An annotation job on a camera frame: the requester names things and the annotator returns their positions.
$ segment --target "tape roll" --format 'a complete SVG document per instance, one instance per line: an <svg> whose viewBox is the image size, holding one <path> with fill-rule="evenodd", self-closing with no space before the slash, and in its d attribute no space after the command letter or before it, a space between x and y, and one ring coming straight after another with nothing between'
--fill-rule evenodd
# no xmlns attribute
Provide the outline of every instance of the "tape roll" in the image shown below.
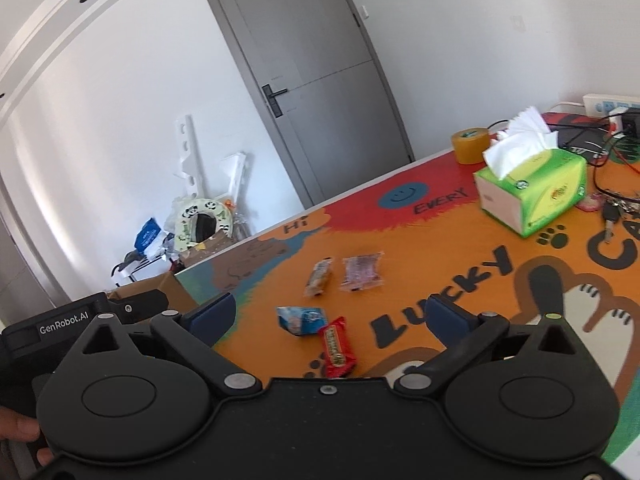
<svg viewBox="0 0 640 480"><path fill-rule="evenodd" d="M460 164L479 164L482 153L489 149L491 139L486 128L471 128L451 137L456 159Z"/></svg>

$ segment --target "gray door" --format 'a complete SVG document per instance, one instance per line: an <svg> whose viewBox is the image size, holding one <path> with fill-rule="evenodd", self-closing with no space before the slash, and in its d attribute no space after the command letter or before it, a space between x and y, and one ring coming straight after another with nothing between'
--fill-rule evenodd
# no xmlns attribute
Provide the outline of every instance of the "gray door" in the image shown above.
<svg viewBox="0 0 640 480"><path fill-rule="evenodd" d="M314 203L411 161L346 0L219 2Z"/></svg>
<svg viewBox="0 0 640 480"><path fill-rule="evenodd" d="M2 325L17 323L52 308L0 218L0 332Z"/></svg>

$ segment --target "green tissue box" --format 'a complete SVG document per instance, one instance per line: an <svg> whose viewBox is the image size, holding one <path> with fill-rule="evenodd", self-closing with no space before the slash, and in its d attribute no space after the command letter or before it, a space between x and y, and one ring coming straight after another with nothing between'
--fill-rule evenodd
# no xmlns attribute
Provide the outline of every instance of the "green tissue box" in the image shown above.
<svg viewBox="0 0 640 480"><path fill-rule="evenodd" d="M482 209L526 238L584 198L587 161L565 150L546 150L503 180L489 168L474 177Z"/></svg>

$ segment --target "blue snack package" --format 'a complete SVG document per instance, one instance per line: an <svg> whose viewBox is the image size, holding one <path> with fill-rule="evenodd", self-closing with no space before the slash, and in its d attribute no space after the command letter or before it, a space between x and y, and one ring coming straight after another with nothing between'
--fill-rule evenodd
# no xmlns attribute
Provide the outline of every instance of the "blue snack package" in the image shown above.
<svg viewBox="0 0 640 480"><path fill-rule="evenodd" d="M162 229L158 225L158 222L156 222L156 219L155 218L150 218L142 226L142 229L140 229L140 232L138 233L138 236L136 236L136 241L133 244L133 246L136 248L136 250L140 254L145 254L145 251L147 250L147 248L151 244L153 244L154 241L156 241L156 238L158 238L159 235L161 235L161 234L162 234Z"/></svg>
<svg viewBox="0 0 640 480"><path fill-rule="evenodd" d="M321 308L279 306L276 311L280 326L295 336L317 334L327 326L326 314Z"/></svg>

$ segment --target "human hand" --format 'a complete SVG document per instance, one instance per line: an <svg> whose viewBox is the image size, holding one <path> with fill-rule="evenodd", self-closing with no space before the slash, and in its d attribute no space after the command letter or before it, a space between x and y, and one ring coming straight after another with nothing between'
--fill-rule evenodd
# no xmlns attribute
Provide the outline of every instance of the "human hand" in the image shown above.
<svg viewBox="0 0 640 480"><path fill-rule="evenodd" d="M37 420L0 406L0 440L35 442L39 436L40 425ZM37 457L41 465L47 465L53 460L53 453L45 448L38 451Z"/></svg>

